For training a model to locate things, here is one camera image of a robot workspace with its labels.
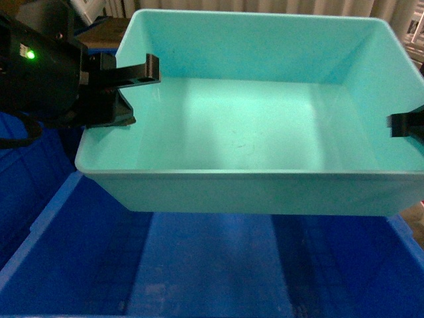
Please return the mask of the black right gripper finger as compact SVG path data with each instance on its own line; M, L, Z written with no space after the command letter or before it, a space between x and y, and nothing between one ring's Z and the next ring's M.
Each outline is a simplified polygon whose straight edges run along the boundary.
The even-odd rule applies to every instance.
M423 144L423 106L410 112L395 113L387 117L387 127L391 129L391 137L411 137Z

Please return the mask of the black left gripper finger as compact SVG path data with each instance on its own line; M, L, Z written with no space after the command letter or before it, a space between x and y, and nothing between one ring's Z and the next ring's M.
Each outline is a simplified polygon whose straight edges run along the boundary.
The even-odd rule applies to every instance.
M129 126L136 123L134 110L127 99L120 91L117 91L117 99L115 102L115 121L114 125L118 127Z
M143 64L117 68L114 86L118 88L150 85L161 82L160 59L153 54L146 54Z

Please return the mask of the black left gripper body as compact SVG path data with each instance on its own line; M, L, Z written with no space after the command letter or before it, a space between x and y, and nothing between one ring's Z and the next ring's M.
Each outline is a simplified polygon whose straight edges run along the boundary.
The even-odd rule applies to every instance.
M114 126L118 88L89 82L116 68L74 36L67 1L1 2L1 111L49 127Z

